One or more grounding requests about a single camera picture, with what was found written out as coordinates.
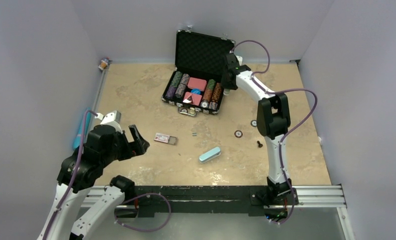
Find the blue stapler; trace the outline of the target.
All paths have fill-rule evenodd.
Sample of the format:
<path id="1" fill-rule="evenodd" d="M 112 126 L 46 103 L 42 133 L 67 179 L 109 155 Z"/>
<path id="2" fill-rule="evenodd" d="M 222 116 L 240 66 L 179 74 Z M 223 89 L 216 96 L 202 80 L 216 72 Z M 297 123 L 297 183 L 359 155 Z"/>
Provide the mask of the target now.
<path id="1" fill-rule="evenodd" d="M 221 149 L 220 147 L 215 147 L 203 154 L 201 154 L 198 158 L 199 163 L 204 164 L 216 157 L 218 157 L 221 154 Z"/>

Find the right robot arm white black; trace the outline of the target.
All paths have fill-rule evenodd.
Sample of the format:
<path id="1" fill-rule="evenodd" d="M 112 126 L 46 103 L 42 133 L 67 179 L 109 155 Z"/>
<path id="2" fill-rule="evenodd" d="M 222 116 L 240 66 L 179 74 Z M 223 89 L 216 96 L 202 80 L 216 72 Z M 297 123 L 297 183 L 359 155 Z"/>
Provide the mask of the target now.
<path id="1" fill-rule="evenodd" d="M 228 53 L 222 59 L 222 88 L 242 89 L 257 103 L 257 129 L 266 142 L 269 161 L 267 188 L 262 203 L 267 206 L 295 204 L 296 193 L 286 160 L 285 139 L 291 125 L 287 96 L 275 93 L 264 85 L 247 65 L 239 63 L 234 53 Z"/>

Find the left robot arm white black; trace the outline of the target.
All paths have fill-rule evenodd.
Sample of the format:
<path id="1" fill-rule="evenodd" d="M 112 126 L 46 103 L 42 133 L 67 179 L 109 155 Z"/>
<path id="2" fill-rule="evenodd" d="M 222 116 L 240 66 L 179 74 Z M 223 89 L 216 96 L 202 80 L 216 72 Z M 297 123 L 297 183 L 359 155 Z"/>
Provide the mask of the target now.
<path id="1" fill-rule="evenodd" d="M 81 204 L 104 168 L 113 161 L 128 160 L 147 152 L 150 143 L 136 125 L 130 125 L 129 130 L 131 142 L 120 127 L 99 124 L 88 133 L 86 142 L 62 162 L 53 204 L 38 239 L 69 239 Z"/>

